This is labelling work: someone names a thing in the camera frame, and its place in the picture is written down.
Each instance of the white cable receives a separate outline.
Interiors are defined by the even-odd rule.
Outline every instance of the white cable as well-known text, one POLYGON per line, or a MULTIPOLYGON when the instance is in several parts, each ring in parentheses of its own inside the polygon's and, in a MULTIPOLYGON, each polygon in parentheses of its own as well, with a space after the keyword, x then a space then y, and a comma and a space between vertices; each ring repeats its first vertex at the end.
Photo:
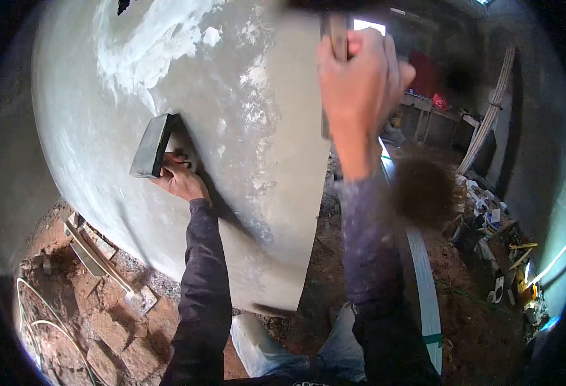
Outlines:
MULTIPOLYGON (((22 329, 22 323, 25 321, 25 325, 28 328, 28 331, 30 333, 30 336, 32 338, 32 344, 34 345, 34 351, 36 352, 37 355, 37 359, 38 359, 38 368, 42 369, 42 364, 41 364, 41 354, 40 351, 38 349, 38 345, 36 344, 36 340, 34 339, 34 332, 32 331, 32 326, 36 326, 38 324, 47 324, 49 326, 53 326, 55 328, 57 328, 58 330, 60 330, 66 337, 69 338, 69 340, 71 341, 71 343, 75 346, 75 348, 77 349, 77 351, 79 351, 79 355, 81 356, 81 359, 83 359, 85 365, 86 365, 86 370, 88 370, 88 375, 90 378, 90 381, 92 382, 93 386, 96 386, 96 382, 94 380, 94 375, 96 372, 93 372, 90 364, 88 363, 88 360, 86 359, 86 356, 83 354, 83 351, 81 351, 81 348, 79 347, 79 345, 76 343, 76 341, 73 339, 73 337, 69 334, 69 329, 66 328, 66 325, 63 323, 63 321, 60 319, 60 317, 55 313, 55 311, 53 310, 53 308, 51 308, 51 306, 47 303, 47 301, 42 297, 42 295, 40 293, 38 293, 38 291, 36 291, 36 289, 34 289, 34 287, 32 287, 30 285, 30 283, 26 282, 25 280, 23 280, 22 278, 18 277, 16 280, 16 296, 17 296, 17 300, 19 302, 19 310, 20 310, 20 322, 19 322, 19 331, 21 331, 22 329), (51 311, 51 313, 53 314, 53 316, 55 317, 55 319, 57 319, 58 322, 60 322, 60 324, 62 325, 62 327, 58 326, 57 324, 50 322, 48 320, 36 320, 34 322, 32 322, 31 324, 29 323, 29 321, 27 320, 27 318, 25 317, 25 309, 23 308, 23 302, 21 299, 21 295, 19 292, 19 283, 23 283, 25 284, 29 289, 32 290, 32 292, 34 292, 34 294, 42 301, 42 303, 49 309, 49 311, 51 311)), ((99 378, 99 380, 105 385, 105 386, 109 386, 106 382, 104 382, 102 380, 102 378, 96 374, 96 376, 99 378)))
POLYGON ((92 374, 92 370, 90 369, 90 365, 88 363, 88 360, 86 359, 86 356, 83 354, 83 351, 81 351, 81 348, 78 346, 77 342, 75 342, 73 337, 68 332, 64 331, 63 328, 61 328, 60 326, 55 324, 54 322, 49 322, 48 320, 37 320, 37 321, 32 323, 32 326, 36 326, 37 324, 48 324, 49 326, 55 327, 58 330, 60 330, 60 332, 62 332, 70 340, 70 342, 73 344, 73 346, 75 346, 77 351, 79 351, 79 355, 81 356, 81 359, 83 359, 83 362, 86 364, 86 370, 88 370, 88 375, 89 375, 90 381, 92 382, 92 386, 96 386, 96 381, 94 380, 94 375, 92 374))

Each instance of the cement plaster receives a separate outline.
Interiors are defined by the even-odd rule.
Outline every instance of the cement plaster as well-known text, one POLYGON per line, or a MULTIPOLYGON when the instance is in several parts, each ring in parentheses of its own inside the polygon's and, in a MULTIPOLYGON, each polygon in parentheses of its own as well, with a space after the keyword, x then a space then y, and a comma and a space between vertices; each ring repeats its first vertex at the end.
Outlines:
POLYGON ((188 204, 128 170, 150 118, 182 113, 229 209, 220 233, 233 304, 295 310, 330 147, 320 137, 319 21, 261 4, 142 0, 117 16, 111 0, 49 3, 32 96, 62 196, 174 279, 188 204))

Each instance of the concrete wall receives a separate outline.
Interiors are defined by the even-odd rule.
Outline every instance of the concrete wall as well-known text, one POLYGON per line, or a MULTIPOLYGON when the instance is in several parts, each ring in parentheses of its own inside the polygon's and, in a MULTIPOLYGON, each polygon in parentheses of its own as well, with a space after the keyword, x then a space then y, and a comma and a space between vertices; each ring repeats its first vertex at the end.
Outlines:
POLYGON ((58 199, 32 110, 30 58, 38 12, 5 53, 0 68, 0 275, 12 275, 27 237, 58 199))
MULTIPOLYGON (((566 77, 548 38, 524 5, 496 0, 479 25, 487 89, 495 87, 506 46, 513 42, 518 50, 510 96, 494 127, 498 150, 488 176, 521 228, 540 243, 533 260, 535 271, 541 272, 566 245, 566 77)), ((566 251, 541 284, 549 314, 561 313, 566 301, 566 251)))
POLYGON ((330 148, 321 138, 319 20, 280 18, 267 5, 139 0, 117 16, 113 0, 48 2, 32 95, 62 196, 177 280, 189 205, 128 171, 148 121, 181 113, 221 198, 234 305, 295 310, 330 148))

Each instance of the green tape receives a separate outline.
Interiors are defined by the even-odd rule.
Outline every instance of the green tape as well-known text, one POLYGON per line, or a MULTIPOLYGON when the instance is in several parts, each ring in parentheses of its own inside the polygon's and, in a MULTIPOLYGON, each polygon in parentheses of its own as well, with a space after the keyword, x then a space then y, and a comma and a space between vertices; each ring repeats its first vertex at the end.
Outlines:
POLYGON ((424 343, 426 344, 437 344, 437 347, 441 348, 441 334, 433 334, 423 336, 424 343))

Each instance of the curved concrete wall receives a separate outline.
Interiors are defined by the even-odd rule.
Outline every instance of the curved concrete wall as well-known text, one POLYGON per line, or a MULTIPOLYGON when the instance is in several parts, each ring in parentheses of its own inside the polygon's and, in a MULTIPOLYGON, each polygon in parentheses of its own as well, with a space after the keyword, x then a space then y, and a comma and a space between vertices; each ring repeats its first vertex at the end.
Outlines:
POLYGON ((117 16, 111 0, 50 2, 32 95, 62 196, 174 279, 188 204, 128 171, 150 118, 181 112, 230 208, 220 227, 234 305, 296 309, 329 153, 319 21, 281 19, 261 3, 140 0, 117 16))
POLYGON ((30 58, 39 12, 26 19, 0 67, 0 275, 12 277, 26 239, 59 198, 32 108, 30 58))

